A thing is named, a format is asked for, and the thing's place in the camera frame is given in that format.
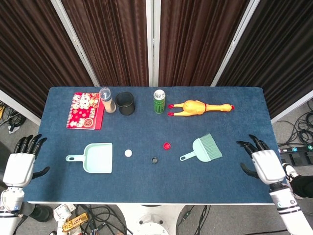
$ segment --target spiral notebook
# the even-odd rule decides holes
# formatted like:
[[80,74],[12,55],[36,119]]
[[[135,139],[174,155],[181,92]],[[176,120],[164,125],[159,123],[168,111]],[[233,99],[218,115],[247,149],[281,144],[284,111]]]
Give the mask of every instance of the spiral notebook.
[[67,129],[100,130],[104,106],[99,93],[74,94],[67,119]]

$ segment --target dustpan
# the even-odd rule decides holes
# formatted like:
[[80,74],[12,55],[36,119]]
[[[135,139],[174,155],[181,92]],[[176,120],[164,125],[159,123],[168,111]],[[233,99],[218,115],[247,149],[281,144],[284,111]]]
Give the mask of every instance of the dustpan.
[[91,143],[83,155],[68,155],[68,162],[83,162],[88,173],[112,173],[112,143]]

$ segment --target mint green brush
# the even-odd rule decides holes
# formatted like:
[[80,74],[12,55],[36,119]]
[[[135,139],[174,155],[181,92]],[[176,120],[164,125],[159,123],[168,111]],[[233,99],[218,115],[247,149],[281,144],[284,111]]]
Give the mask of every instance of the mint green brush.
[[194,151],[181,156],[181,161],[185,161],[194,156],[197,156],[197,158],[202,162],[209,162],[213,159],[222,157],[222,153],[215,144],[211,134],[207,134],[201,138],[196,139],[192,144],[192,148]]

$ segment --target brush handle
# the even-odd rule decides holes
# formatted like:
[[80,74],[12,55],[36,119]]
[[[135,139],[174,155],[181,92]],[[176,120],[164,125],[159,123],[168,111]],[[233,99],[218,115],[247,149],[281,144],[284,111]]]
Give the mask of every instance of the brush handle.
[[194,151],[192,151],[191,153],[187,153],[187,154],[181,156],[179,159],[180,159],[181,161],[185,161],[185,160],[187,160],[187,159],[189,159],[189,158],[194,157],[195,155],[196,155],[196,153],[195,153]]

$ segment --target black cup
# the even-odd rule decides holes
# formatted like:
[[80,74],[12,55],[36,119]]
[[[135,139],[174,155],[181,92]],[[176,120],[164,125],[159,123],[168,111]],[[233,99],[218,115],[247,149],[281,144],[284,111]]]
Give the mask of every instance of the black cup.
[[119,93],[115,101],[121,114],[130,115],[135,111],[134,97],[130,92]]

